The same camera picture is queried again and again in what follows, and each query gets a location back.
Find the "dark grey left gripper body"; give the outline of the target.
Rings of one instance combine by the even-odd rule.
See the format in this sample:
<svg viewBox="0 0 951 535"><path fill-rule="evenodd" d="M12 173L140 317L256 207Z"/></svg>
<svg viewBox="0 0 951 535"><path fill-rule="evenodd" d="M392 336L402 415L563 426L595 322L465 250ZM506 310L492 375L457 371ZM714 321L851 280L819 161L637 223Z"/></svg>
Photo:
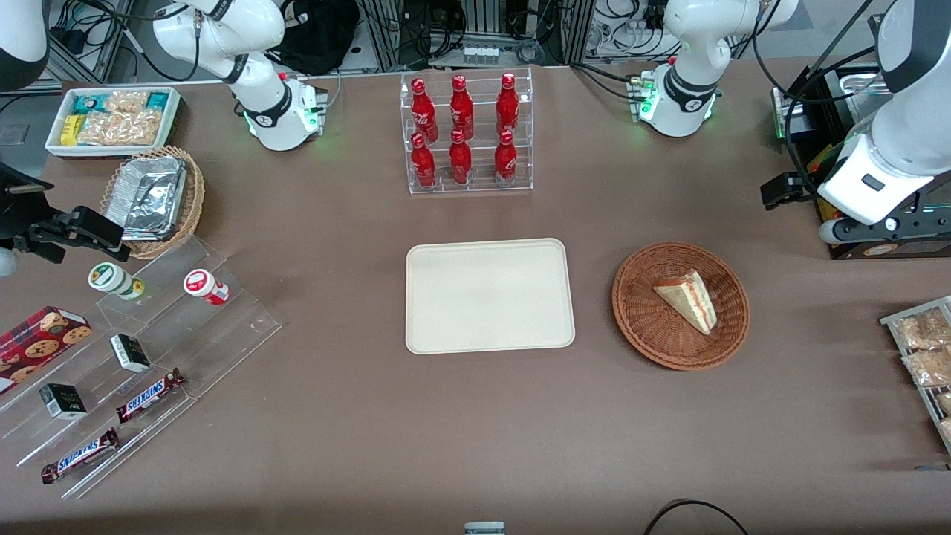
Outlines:
<svg viewBox="0 0 951 535"><path fill-rule="evenodd" d="M841 241L894 241L933 237L949 233L949 187L930 192L926 187L910 195L882 221L861 224L851 218L841 221Z"/></svg>

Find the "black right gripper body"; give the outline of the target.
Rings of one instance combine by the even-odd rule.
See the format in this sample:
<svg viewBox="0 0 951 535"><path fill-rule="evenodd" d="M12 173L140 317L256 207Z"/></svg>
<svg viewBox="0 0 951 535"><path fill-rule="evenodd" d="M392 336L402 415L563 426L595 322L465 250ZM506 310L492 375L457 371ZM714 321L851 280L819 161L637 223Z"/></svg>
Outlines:
<svg viewBox="0 0 951 535"><path fill-rule="evenodd" d="M61 263L65 247L78 247L64 211L54 209L45 197L51 183L33 178L1 163L2 247L32 253L51 263Z"/></svg>

